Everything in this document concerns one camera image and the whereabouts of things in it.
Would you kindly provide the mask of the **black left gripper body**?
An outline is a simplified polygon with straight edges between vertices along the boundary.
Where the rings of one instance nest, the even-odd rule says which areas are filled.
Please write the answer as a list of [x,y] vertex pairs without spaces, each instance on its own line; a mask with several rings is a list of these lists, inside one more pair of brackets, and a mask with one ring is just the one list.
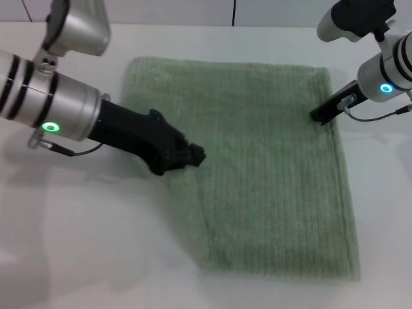
[[158,176],[191,162],[183,133],[155,109],[143,115],[103,100],[89,139],[141,158]]

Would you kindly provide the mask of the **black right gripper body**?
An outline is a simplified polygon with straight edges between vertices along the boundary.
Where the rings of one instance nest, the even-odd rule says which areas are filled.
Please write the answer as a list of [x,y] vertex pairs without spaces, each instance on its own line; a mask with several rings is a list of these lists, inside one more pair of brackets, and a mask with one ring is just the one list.
[[346,97],[352,98],[347,105],[349,108],[355,107],[366,100],[362,93],[357,80],[351,81],[338,92],[334,93],[320,106],[311,111],[311,118],[335,118],[343,112],[341,101]]

